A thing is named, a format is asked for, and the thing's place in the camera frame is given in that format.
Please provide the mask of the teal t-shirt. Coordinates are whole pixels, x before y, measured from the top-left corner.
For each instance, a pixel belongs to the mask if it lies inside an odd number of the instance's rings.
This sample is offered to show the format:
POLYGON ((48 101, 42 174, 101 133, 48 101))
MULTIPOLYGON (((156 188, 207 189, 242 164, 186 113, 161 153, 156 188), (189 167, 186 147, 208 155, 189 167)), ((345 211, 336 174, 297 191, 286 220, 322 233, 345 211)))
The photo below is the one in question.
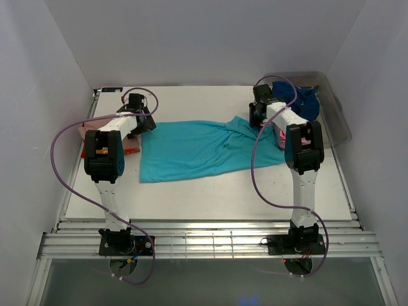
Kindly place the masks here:
POLYGON ((142 136, 140 182, 191 180, 284 162, 275 133, 241 118, 160 122, 142 136))

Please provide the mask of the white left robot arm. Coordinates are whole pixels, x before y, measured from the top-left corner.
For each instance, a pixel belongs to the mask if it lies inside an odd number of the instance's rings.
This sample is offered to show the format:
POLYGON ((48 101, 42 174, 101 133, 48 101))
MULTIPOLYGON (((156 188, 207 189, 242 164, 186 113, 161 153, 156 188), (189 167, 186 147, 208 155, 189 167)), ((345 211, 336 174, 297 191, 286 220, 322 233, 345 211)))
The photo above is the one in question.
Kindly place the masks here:
POLYGON ((84 169, 95 183, 106 207, 106 226, 99 230, 105 246, 120 254, 129 254, 134 248, 131 228, 121 220, 127 219, 115 199, 115 190, 125 169, 123 141, 156 128, 150 115, 147 98, 131 93, 122 99, 122 107, 116 117, 107 119, 105 125, 85 132, 84 169))

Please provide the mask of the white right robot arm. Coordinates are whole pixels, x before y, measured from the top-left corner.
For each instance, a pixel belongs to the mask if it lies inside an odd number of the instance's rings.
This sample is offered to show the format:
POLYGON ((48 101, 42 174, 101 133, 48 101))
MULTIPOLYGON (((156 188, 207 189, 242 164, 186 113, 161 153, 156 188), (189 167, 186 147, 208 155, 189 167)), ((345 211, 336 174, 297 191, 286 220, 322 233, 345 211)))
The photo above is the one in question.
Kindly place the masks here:
POLYGON ((273 96, 267 84, 255 85, 249 104, 250 126, 263 131, 272 125, 285 134, 284 159, 293 178, 293 211, 286 234, 268 235, 270 254, 300 254, 325 250, 315 211, 315 184, 324 161, 323 135, 318 121, 302 118, 273 96))

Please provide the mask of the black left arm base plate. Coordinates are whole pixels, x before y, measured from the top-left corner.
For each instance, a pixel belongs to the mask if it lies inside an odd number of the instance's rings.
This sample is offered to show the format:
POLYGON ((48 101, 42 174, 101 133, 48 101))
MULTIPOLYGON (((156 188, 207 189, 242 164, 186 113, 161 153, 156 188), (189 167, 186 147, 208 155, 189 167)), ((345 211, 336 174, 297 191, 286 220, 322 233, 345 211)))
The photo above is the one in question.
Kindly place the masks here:
POLYGON ((98 254, 100 256, 151 256, 153 243, 145 236, 130 235, 127 238, 101 238, 98 254))

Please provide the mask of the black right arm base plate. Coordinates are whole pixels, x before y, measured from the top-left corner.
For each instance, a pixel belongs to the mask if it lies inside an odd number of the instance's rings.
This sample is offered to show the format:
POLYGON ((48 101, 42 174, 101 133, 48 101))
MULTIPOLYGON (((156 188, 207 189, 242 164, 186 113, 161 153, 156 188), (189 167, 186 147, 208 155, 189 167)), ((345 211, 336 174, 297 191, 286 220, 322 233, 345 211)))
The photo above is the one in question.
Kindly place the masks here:
POLYGON ((259 244, 267 247, 269 255, 323 255, 326 250, 322 235, 318 235, 316 242, 298 246, 292 244, 287 235, 268 235, 259 244))

